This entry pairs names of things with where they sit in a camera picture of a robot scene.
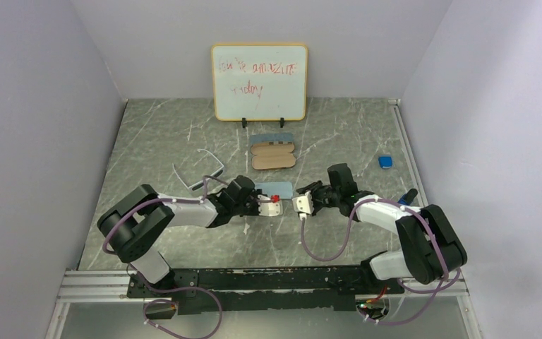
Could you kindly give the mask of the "light blue cloth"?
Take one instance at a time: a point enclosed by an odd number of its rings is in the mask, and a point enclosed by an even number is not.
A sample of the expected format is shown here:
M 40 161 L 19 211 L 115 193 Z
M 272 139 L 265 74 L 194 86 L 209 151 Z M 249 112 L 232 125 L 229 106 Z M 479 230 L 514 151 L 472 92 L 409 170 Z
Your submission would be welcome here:
M 255 188 L 266 196 L 279 196 L 281 200 L 291 200 L 294 187 L 291 182 L 256 182 Z

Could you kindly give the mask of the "plaid glasses case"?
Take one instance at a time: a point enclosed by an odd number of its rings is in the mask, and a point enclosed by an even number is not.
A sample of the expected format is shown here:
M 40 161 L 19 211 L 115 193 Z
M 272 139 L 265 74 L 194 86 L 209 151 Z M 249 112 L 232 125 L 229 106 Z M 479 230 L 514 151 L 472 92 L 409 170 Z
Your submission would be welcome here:
M 295 145 L 291 142 L 264 142 L 251 146 L 251 164 L 255 170 L 277 170 L 296 164 Z

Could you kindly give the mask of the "blue glasses case green lining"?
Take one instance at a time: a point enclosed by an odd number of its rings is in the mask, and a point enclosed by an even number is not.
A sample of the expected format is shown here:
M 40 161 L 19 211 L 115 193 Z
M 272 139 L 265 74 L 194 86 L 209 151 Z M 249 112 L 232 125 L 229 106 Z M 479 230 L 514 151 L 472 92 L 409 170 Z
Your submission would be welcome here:
M 262 133 L 253 134 L 249 137 L 249 146 L 257 143 L 293 143 L 292 133 Z

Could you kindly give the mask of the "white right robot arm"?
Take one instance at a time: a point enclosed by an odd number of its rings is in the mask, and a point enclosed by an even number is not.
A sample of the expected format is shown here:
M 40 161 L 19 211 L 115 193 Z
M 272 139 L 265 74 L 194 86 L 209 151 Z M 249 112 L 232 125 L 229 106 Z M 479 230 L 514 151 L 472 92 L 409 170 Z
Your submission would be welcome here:
M 427 285 L 446 278 L 468 261 L 466 249 L 443 209 L 437 205 L 410 206 L 360 190 L 345 163 L 328 168 L 329 184 L 313 182 L 297 189 L 292 202 L 301 221 L 323 208 L 337 208 L 347 217 L 347 230 L 354 222 L 375 225 L 397 235 L 400 249 L 385 251 L 361 264 L 361 287 L 378 292 L 387 280 L 413 278 Z

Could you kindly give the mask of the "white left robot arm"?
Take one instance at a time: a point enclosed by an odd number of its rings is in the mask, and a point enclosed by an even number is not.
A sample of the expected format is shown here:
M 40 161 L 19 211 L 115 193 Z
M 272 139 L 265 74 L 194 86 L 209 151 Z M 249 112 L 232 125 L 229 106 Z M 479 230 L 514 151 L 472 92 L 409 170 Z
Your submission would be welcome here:
M 171 266 L 154 248 L 163 231 L 183 226 L 216 228 L 235 217 L 257 216 L 263 198 L 253 181 L 241 175 L 200 198 L 166 196 L 142 184 L 98 219 L 102 250 L 136 269 L 146 288 L 163 297 L 174 286 Z

